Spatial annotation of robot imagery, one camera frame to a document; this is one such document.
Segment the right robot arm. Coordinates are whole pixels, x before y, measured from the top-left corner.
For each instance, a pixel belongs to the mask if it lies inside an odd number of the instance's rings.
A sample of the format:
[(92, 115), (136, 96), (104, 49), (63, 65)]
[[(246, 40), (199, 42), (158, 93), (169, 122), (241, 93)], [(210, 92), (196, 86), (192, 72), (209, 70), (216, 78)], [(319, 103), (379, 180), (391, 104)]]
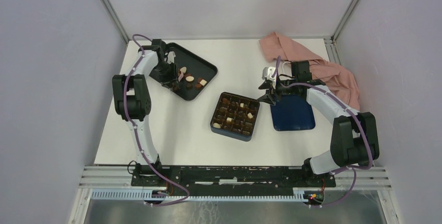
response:
[(294, 70), (286, 80), (280, 79), (280, 59), (275, 66), (265, 67), (265, 94), (259, 102), (275, 106), (286, 95), (296, 95), (315, 107), (333, 125), (329, 150), (308, 158), (302, 165), (301, 180), (315, 186), (322, 175), (337, 175), (348, 169), (368, 170), (379, 157), (376, 119), (370, 112), (362, 113), (344, 103), (320, 79), (314, 79), (307, 61), (294, 62)]

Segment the blue box lid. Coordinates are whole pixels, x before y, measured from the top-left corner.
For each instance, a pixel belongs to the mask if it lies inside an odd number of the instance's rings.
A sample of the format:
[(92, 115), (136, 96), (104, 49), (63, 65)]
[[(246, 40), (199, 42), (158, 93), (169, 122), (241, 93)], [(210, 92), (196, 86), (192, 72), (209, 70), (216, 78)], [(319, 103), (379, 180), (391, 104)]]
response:
[(312, 130), (316, 126), (312, 106), (299, 96), (282, 96), (270, 109), (276, 131)]

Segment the blue chocolate box with insert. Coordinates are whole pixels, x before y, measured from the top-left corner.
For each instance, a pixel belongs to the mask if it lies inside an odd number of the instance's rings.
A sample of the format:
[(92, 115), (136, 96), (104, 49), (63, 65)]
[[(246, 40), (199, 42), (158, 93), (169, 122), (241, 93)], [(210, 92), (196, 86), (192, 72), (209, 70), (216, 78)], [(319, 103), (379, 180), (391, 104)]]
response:
[[(244, 108), (240, 107), (240, 103), (244, 103)], [(222, 92), (211, 118), (211, 131), (222, 136), (248, 142), (252, 139), (259, 109), (260, 102), (255, 99), (229, 92)], [(247, 117), (248, 113), (251, 113), (254, 118), (249, 119)], [(227, 117), (232, 118), (232, 122), (227, 123)], [(220, 124), (222, 127), (220, 129), (214, 128), (214, 122)]]

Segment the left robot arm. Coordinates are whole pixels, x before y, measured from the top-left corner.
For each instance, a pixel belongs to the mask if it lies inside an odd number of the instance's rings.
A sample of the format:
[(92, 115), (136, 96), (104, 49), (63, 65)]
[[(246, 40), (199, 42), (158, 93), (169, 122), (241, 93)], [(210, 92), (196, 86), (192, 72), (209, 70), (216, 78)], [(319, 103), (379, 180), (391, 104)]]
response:
[(174, 63), (166, 60), (167, 44), (161, 39), (150, 40), (151, 45), (143, 47), (137, 40), (142, 34), (134, 34), (132, 40), (140, 48), (141, 53), (132, 68), (125, 74), (114, 75), (112, 78), (115, 111), (129, 127), (133, 142), (137, 148), (137, 159), (148, 169), (144, 172), (144, 180), (151, 186), (158, 186), (165, 179), (159, 154), (153, 144), (149, 126), (149, 114), (152, 101), (146, 82), (152, 71), (157, 74), (158, 82), (170, 90), (178, 86), (178, 71)]

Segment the pink cat paw tongs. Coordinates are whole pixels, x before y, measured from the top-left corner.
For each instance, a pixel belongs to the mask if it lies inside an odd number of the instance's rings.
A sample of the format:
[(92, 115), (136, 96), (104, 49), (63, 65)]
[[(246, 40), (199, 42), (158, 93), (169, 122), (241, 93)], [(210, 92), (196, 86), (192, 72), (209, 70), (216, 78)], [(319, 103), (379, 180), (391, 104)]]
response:
[(178, 82), (180, 82), (184, 78), (184, 74), (182, 71), (178, 72)]

